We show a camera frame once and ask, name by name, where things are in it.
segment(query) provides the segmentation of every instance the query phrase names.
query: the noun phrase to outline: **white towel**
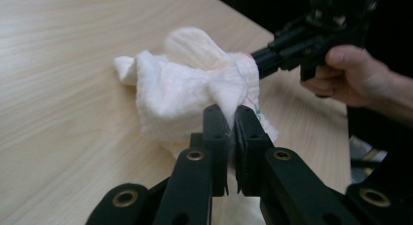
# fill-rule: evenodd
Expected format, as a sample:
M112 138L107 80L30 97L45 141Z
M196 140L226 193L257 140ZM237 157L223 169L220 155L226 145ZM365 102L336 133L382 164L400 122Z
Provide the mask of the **white towel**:
M232 128L235 111L242 104L255 111L264 131L276 140L277 130L259 110L258 69L249 54L225 53L195 27L171 32L165 51L162 56L144 51L135 58L114 59L120 81L137 86L136 107L142 131L149 138L162 143L177 158L189 147L191 132L202 132L206 107L217 104ZM236 187L234 175L230 173L228 180ZM228 210L215 210L217 216L228 212L232 218L247 216L248 222L263 223L257 198L233 194L218 201L227 204Z

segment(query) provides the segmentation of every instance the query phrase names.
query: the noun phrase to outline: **human hand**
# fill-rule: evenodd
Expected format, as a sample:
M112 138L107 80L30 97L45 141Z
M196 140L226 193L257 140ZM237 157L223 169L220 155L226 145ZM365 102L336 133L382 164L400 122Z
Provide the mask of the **human hand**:
M366 50L343 45L325 56L326 66L316 69L316 77L301 85L319 96L330 96L350 106L370 106L389 95L392 77L387 65Z

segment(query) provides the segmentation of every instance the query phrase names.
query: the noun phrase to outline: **crumpled white fabric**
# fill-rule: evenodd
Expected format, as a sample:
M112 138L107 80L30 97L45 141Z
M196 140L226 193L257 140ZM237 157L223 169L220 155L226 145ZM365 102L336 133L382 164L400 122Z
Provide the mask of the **crumpled white fabric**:
M230 128L237 107L248 106L270 138L277 138L277 130L259 110L259 76L253 58L225 53L199 28L182 27L171 32L162 56L143 51L136 57L116 57L114 63L119 80L137 86L141 131L162 143L175 158L189 147L192 132L202 132L204 109L212 104L221 108ZM228 180L230 186L236 185L234 175ZM230 212L233 218L247 216L253 224L263 224L256 198L221 201L233 207L224 212Z

